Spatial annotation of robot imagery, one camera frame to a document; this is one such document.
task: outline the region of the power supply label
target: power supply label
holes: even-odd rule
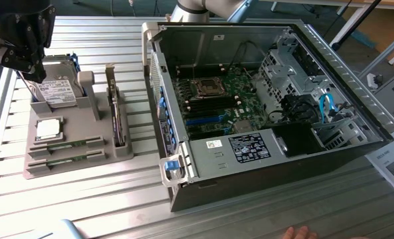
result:
[[[270,158],[270,153],[260,133],[232,137],[230,143],[240,163]]]

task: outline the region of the finger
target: finger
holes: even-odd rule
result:
[[[296,236],[294,239],[305,239],[308,233],[309,233],[309,228],[308,228],[308,226],[302,226],[302,227],[301,227],[301,230],[298,230],[298,233],[297,233],[297,236]]]
[[[310,233],[308,239],[318,239],[318,234],[317,233]]]
[[[294,228],[289,227],[288,231],[285,232],[284,238],[282,239],[292,239],[294,235]]]

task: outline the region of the metal table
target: metal table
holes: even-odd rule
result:
[[[309,225],[322,238],[394,238],[394,189],[367,159],[330,174],[171,213],[142,72],[141,25],[163,18],[58,17],[47,54],[79,55],[106,90],[105,64],[129,103],[133,160],[26,180],[30,92],[4,69],[0,79],[0,238],[70,219],[87,238],[281,238]]]

